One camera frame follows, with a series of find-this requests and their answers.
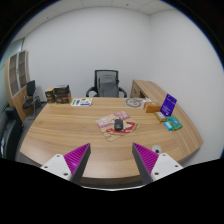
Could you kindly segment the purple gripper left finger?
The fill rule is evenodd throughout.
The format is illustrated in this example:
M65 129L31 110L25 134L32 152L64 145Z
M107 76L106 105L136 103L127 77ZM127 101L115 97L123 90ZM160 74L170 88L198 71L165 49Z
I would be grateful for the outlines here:
M66 155L54 155L42 169L79 185L90 154L90 144L87 143Z

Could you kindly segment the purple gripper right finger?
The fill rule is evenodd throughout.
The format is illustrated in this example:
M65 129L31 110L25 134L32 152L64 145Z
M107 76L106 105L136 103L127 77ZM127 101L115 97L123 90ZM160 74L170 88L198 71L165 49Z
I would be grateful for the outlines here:
M149 184L182 169L182 166L167 153L157 154L137 143L132 145L132 154L144 184Z

